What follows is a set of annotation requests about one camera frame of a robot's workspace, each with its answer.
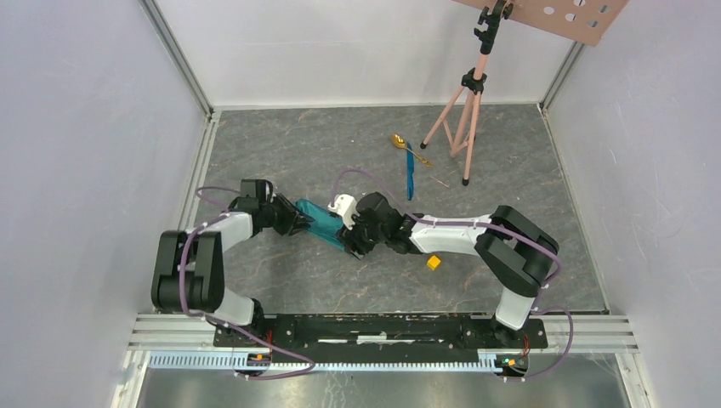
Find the teal cloth napkin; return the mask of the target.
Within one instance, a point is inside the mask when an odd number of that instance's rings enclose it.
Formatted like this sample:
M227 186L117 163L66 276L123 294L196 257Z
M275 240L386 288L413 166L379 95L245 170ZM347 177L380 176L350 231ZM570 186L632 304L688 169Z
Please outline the teal cloth napkin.
M310 226L307 228L309 233L340 251L347 252L346 246L338 238L338 234L344 227L341 218L335 217L324 207L307 199L299 199L294 205L300 212L312 218Z

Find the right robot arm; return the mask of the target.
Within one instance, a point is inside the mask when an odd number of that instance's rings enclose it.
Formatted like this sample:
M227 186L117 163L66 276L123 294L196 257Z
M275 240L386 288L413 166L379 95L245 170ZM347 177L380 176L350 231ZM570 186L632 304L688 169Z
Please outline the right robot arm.
M510 206L476 218L437 218L402 213L375 192L360 200L337 195L327 208L343 223L337 237L345 251L356 257L384 245L399 254L480 258L503 287L491 323L491 336L503 347L525 336L526 320L558 260L558 242Z

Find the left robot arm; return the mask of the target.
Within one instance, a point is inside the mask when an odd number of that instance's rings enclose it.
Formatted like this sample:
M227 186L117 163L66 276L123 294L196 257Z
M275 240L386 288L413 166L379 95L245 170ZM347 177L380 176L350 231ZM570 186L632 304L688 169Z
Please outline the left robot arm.
M236 337L252 347L265 340L267 324L258 301L226 286L224 252L266 229L296 235L314 219L266 179L244 179L234 194L214 219L161 234L150 299L162 313L235 324Z

